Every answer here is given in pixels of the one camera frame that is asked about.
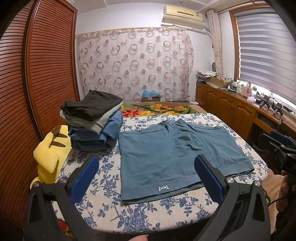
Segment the right hand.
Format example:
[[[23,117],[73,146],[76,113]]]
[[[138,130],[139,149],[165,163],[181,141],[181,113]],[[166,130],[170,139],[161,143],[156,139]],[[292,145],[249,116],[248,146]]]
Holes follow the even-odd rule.
[[[284,176],[281,186],[280,186],[280,192],[279,192],[279,201],[276,204],[276,209],[278,212],[283,212],[284,209],[287,207],[288,200],[287,196],[289,194],[289,184],[287,183],[287,172],[282,171],[281,174]]]

